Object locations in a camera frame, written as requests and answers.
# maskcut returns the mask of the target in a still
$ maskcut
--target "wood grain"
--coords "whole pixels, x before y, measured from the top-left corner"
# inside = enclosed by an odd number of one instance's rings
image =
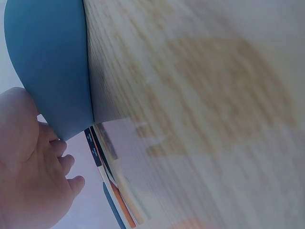
[[[95,128],[139,228],[304,228],[305,2],[84,5]]]

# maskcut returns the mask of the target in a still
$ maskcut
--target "blue binder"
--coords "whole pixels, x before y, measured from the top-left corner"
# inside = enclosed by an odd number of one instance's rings
[[[4,31],[25,89],[62,140],[93,124],[82,0],[8,0]]]

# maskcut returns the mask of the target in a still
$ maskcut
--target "hand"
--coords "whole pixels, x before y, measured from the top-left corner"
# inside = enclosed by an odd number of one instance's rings
[[[0,95],[0,229],[52,227],[85,185],[65,178],[74,158],[38,114],[24,89]]]

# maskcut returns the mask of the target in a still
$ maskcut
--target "wooden table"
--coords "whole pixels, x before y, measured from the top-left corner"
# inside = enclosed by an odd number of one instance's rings
[[[95,128],[139,228],[305,228],[305,1],[84,3]]]

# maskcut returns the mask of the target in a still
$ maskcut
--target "white background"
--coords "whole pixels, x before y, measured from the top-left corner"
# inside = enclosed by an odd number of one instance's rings
[[[0,93],[21,86],[5,45],[3,15],[6,0],[0,0]],[[67,215],[52,229],[118,229],[102,188],[102,178],[95,166],[83,133],[68,141],[66,153],[75,157],[68,177],[82,175],[86,186],[75,199]]]

